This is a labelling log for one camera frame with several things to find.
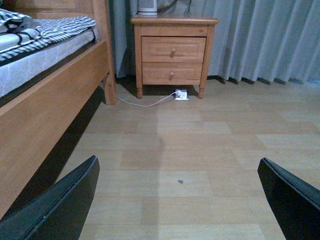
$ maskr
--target black object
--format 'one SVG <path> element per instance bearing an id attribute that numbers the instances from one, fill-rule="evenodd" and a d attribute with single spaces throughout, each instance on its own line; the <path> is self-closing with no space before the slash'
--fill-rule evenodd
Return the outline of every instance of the black object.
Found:
<path id="1" fill-rule="evenodd" d="M 77 240 L 93 201 L 99 161 L 90 157 L 0 222 L 0 240 Z"/>
<path id="2" fill-rule="evenodd" d="M 268 158 L 258 174 L 267 201 L 287 240 L 320 240 L 320 191 Z"/>

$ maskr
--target curtain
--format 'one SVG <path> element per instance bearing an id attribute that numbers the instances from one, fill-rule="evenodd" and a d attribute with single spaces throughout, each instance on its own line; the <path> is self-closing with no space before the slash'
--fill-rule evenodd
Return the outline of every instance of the curtain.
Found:
<path id="1" fill-rule="evenodd" d="M 172 0 L 158 0 L 158 8 Z M 109 0 L 117 77 L 135 74 L 130 18 L 137 0 Z M 179 0 L 173 14 L 219 19 L 208 75 L 269 82 L 320 80 L 320 0 Z"/>

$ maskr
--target white fan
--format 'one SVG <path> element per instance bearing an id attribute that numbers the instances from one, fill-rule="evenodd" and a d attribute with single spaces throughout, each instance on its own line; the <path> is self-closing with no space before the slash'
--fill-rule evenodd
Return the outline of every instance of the white fan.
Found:
<path id="1" fill-rule="evenodd" d="M 157 15 L 157 0 L 139 0 L 138 14 L 140 15 Z"/>

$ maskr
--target white cable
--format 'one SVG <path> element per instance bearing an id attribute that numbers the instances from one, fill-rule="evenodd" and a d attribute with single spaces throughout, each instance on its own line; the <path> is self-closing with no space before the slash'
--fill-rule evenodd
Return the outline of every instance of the white cable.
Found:
<path id="1" fill-rule="evenodd" d="M 146 105 L 146 106 L 127 102 L 126 100 L 123 100 L 123 99 L 120 98 L 120 97 L 117 97 L 117 99 L 119 99 L 119 100 L 121 100 L 121 101 L 123 101 L 123 102 L 125 102 L 125 103 L 127 103 L 127 104 L 130 104 L 130 105 L 135 105 L 135 106 L 139 106 L 139 107 L 152 107 L 152 106 L 160 103 L 161 101 L 166 100 L 167 98 L 169 98 L 170 96 L 172 96 L 173 94 L 176 94 L 176 93 L 179 94 L 179 91 L 175 91 L 175 92 L 171 93 L 169 96 L 166 96 L 165 98 L 163 98 L 163 99 L 161 99 L 161 100 L 159 100 L 159 101 L 157 101 L 157 102 L 155 102 L 155 103 L 153 103 L 153 104 L 151 104 L 151 105 Z"/>

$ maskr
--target power strip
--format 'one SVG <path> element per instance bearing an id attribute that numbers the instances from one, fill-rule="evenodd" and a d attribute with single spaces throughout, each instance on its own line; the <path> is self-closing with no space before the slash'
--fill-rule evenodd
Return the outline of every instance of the power strip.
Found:
<path id="1" fill-rule="evenodd" d="M 186 89 L 176 89 L 175 90 L 175 95 L 174 95 L 175 100 L 189 100 L 187 90 Z"/>

